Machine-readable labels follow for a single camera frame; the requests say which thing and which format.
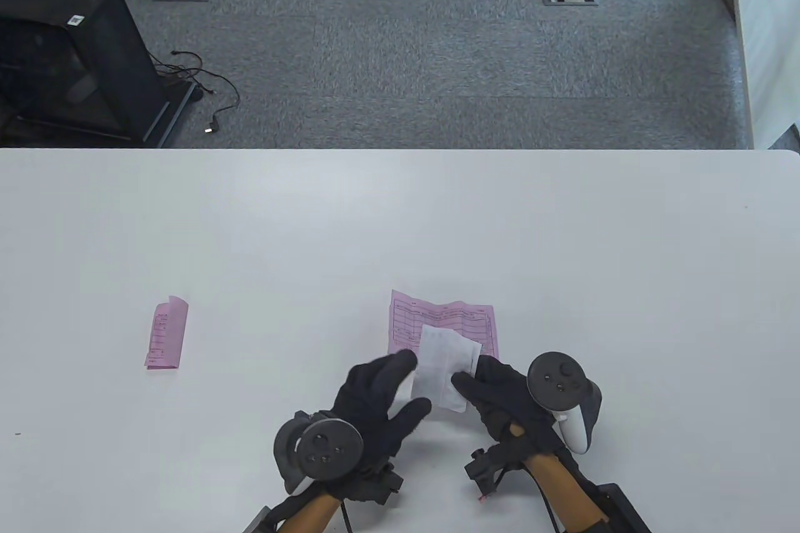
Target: white paper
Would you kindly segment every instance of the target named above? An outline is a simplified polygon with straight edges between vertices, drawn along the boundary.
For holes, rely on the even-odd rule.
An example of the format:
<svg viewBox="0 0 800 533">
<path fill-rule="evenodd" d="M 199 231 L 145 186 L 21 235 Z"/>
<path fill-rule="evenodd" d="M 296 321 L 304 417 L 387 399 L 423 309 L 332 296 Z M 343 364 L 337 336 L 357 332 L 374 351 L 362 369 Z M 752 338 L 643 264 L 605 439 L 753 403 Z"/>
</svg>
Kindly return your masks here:
<svg viewBox="0 0 800 533">
<path fill-rule="evenodd" d="M 434 406 L 463 412 L 466 400 L 455 390 L 450 379 L 459 371 L 474 376 L 481 345 L 452 329 L 422 326 L 411 397 L 428 398 Z"/>
</svg>

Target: hand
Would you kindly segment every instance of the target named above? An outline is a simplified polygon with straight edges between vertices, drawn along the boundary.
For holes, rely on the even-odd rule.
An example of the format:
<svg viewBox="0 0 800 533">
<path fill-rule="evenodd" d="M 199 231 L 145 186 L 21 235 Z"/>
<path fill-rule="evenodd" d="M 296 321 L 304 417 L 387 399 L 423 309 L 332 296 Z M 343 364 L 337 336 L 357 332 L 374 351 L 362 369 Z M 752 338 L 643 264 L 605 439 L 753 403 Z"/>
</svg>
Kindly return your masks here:
<svg viewBox="0 0 800 533">
<path fill-rule="evenodd" d="M 368 469 L 381 459 L 396 456 L 400 445 L 431 412 L 428 398 L 412 399 L 389 420 L 388 410 L 398 387 L 417 368 L 417 356 L 400 350 L 367 364 L 351 368 L 339 390 L 332 412 L 353 425 L 364 441 L 364 450 L 355 472 Z M 346 496 L 348 485 L 328 485 L 331 495 Z"/>
<path fill-rule="evenodd" d="M 515 424 L 522 427 L 538 453 L 552 454 L 564 447 L 553 429 L 555 418 L 531 397 L 525 376 L 492 356 L 481 356 L 477 363 L 474 378 L 467 372 L 457 372 L 451 382 L 477 408 L 495 441 L 506 441 L 521 433 L 511 431 Z"/>
</svg>

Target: folded pink paper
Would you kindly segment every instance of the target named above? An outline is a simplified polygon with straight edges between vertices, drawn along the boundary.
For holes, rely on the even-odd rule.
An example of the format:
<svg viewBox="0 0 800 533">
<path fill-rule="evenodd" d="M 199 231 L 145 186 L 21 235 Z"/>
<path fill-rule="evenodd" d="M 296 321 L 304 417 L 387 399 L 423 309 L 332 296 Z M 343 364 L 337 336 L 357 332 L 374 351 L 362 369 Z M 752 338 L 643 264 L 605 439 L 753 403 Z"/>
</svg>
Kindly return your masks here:
<svg viewBox="0 0 800 533">
<path fill-rule="evenodd" d="M 169 302 L 157 305 L 152 317 L 151 345 L 145 359 L 148 370 L 178 368 L 188 314 L 189 304 L 175 296 L 169 296 Z"/>
<path fill-rule="evenodd" d="M 463 302 L 431 304 L 393 289 L 389 305 L 389 353 L 407 347 L 419 356 L 423 325 L 452 329 L 466 339 L 477 341 L 481 354 L 499 358 L 498 330 L 491 306 Z"/>
</svg>

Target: black cable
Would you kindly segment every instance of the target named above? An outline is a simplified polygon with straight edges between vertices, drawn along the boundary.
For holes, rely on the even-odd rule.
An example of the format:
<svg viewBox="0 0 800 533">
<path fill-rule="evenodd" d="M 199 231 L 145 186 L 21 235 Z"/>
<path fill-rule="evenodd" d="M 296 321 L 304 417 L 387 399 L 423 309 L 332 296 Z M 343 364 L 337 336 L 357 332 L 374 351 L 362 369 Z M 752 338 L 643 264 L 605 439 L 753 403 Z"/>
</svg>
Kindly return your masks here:
<svg viewBox="0 0 800 533">
<path fill-rule="evenodd" d="M 526 473 L 528 473 L 528 475 L 531 476 L 531 479 L 534 479 L 536 487 L 539 488 L 539 493 L 542 494 L 542 501 L 545 502 L 545 508 L 548 509 L 547 513 L 551 517 L 553 530 L 555 531 L 555 533 L 561 533 L 561 531 L 558 529 L 558 523 L 555 521 L 555 515 L 552 512 L 553 510 L 551 508 L 551 505 L 549 505 L 549 502 L 548 502 L 548 499 L 547 499 L 548 497 L 545 496 L 545 491 L 542 489 L 542 486 L 539 485 L 539 482 L 536 480 L 536 477 L 534 477 L 534 474 L 531 471 L 528 470 L 528 467 L 526 467 L 525 464 L 522 465 L 522 468 L 526 471 Z"/>
<path fill-rule="evenodd" d="M 182 56 L 182 55 L 194 56 L 194 58 L 196 58 L 197 61 L 200 62 L 200 66 L 198 66 L 198 67 L 184 67 L 182 64 L 168 64 L 167 62 L 160 61 L 149 50 L 148 50 L 148 54 L 151 56 L 152 61 L 155 62 L 157 67 L 161 67 L 161 68 L 165 69 L 163 71 L 158 71 L 158 69 L 156 69 L 158 74 L 161 75 L 161 76 L 164 76 L 164 77 L 172 76 L 172 77 L 175 77 L 176 79 L 178 79 L 178 81 L 180 81 L 180 79 L 190 79 L 198 87 L 200 87 L 203 91 L 205 91 L 205 93 L 208 93 L 208 94 L 212 95 L 212 94 L 215 93 L 215 91 L 212 90 L 210 87 L 204 85 L 201 81 L 198 81 L 198 79 L 197 79 L 197 75 L 199 75 L 200 73 L 206 73 L 206 75 L 215 77 L 217 79 L 222 79 L 223 81 L 226 82 L 226 84 L 231 86 L 232 90 L 234 90 L 234 93 L 236 94 L 235 101 L 232 102 L 232 104 L 228 104 L 227 106 L 223 106 L 222 108 L 218 108 L 217 110 L 215 110 L 211 114 L 211 122 L 209 122 L 209 125 L 206 128 L 206 133 L 215 133 L 215 132 L 219 131 L 220 127 L 219 127 L 219 121 L 217 119 L 217 115 L 219 115 L 221 112 L 224 112 L 226 110 L 231 110 L 231 108 L 238 108 L 239 105 L 242 104 L 242 95 L 239 93 L 239 90 L 236 87 L 236 85 L 234 85 L 234 83 L 230 79 L 228 79 L 228 77 L 226 77 L 224 75 L 220 75 L 220 73 L 216 73 L 214 71 L 209 71 L 207 68 L 203 68 L 203 59 L 198 53 L 196 53 L 194 51 L 188 51 L 188 50 L 172 50 L 170 52 L 170 54 L 172 56 Z"/>
<path fill-rule="evenodd" d="M 501 481 L 503 481 L 502 479 L 503 479 L 503 477 L 505 477 L 505 476 L 506 476 L 506 473 L 508 473 L 508 471 L 509 471 L 509 470 L 511 470 L 511 468 L 509 468 L 508 466 L 505 466 L 505 467 L 503 467 L 502 469 L 503 469 L 503 470 L 502 470 L 502 471 L 500 471 L 500 474 L 497 476 L 497 479 L 495 479 L 495 481 L 494 481 L 494 487 L 495 487 L 495 489 L 496 489 L 496 488 L 497 488 L 497 486 L 500 484 L 500 482 L 501 482 Z"/>
<path fill-rule="evenodd" d="M 342 502 L 342 518 L 345 519 L 345 528 L 347 529 L 347 533 L 353 533 L 351 524 L 349 523 L 349 516 L 347 512 L 347 508 L 345 508 L 345 502 Z"/>
</svg>

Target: vr controller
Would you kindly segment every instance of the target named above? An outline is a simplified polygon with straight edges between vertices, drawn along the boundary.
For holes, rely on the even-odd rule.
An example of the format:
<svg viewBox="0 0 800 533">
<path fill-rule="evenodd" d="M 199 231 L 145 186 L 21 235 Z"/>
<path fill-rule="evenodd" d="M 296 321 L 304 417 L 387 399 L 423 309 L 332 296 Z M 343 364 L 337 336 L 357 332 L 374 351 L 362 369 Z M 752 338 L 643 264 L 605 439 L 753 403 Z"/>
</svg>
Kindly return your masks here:
<svg viewBox="0 0 800 533">
<path fill-rule="evenodd" d="M 274 533 L 280 522 L 297 514 L 314 497 L 317 490 L 311 489 L 312 485 L 335 481 L 356 469 L 360 476 L 347 495 L 353 501 L 385 504 L 403 484 L 388 456 L 359 467 L 364 451 L 361 434 L 331 411 L 295 412 L 294 418 L 278 429 L 272 451 L 289 498 L 274 508 L 263 507 L 245 533 Z"/>
<path fill-rule="evenodd" d="M 603 394 L 581 365 L 560 351 L 548 351 L 528 368 L 528 391 L 538 405 L 551 411 L 569 451 L 587 453 Z"/>
<path fill-rule="evenodd" d="M 591 446 L 603 394 L 586 378 L 581 365 L 562 352 L 549 351 L 532 361 L 527 384 L 534 401 L 554 416 L 569 451 L 585 454 Z M 522 468 L 532 451 L 531 441 L 525 436 L 508 439 L 488 450 L 474 451 L 472 462 L 464 470 L 485 497 L 497 491 L 501 478 L 498 471 Z"/>
</svg>

